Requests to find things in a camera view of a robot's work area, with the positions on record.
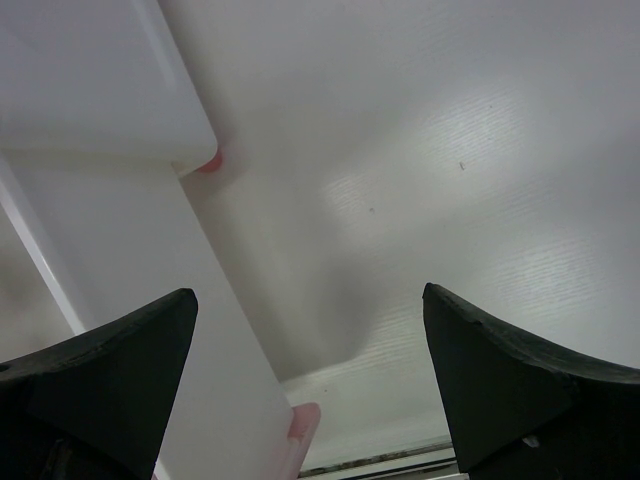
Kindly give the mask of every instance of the pink object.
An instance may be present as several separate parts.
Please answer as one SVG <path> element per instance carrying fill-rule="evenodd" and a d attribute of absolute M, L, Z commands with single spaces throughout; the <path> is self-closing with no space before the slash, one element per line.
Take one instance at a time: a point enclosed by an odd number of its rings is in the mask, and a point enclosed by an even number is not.
<path fill-rule="evenodd" d="M 219 170 L 220 167 L 222 166 L 222 159 L 223 159 L 222 150 L 218 149 L 218 151 L 216 152 L 216 154 L 213 156 L 211 160 L 209 160 L 203 166 L 198 168 L 198 172 L 213 173 Z"/>
<path fill-rule="evenodd" d="M 305 403 L 293 408 L 293 421 L 289 429 L 291 449 L 278 480 L 298 478 L 318 423 L 320 423 L 320 406 L 317 403 Z"/>

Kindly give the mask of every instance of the black object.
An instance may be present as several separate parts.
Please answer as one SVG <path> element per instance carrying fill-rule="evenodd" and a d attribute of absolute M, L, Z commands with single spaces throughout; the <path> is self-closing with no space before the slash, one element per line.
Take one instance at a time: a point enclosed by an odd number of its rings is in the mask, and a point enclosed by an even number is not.
<path fill-rule="evenodd" d="M 460 471 L 471 480 L 640 478 L 640 370 L 551 343 L 438 285 L 423 300 Z"/>
<path fill-rule="evenodd" d="M 149 480 L 198 304 L 177 290 L 0 365 L 0 479 Z"/>

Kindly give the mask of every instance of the pink plastic part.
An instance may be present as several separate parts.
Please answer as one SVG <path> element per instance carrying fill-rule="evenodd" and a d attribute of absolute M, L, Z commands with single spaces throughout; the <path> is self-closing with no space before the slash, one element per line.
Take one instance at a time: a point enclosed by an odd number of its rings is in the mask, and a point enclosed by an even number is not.
<path fill-rule="evenodd" d="M 209 160 L 207 163 L 205 163 L 203 166 L 198 168 L 197 171 L 202 173 L 213 173 L 220 169 L 220 167 L 222 166 L 222 160 L 223 160 L 222 150 L 218 149 L 214 157 L 211 160 Z"/>
<path fill-rule="evenodd" d="M 317 403 L 305 403 L 293 408 L 293 422 L 289 429 L 291 450 L 285 462 L 282 475 L 278 480 L 295 480 L 304 462 L 311 440 L 320 423 L 320 406 Z"/>

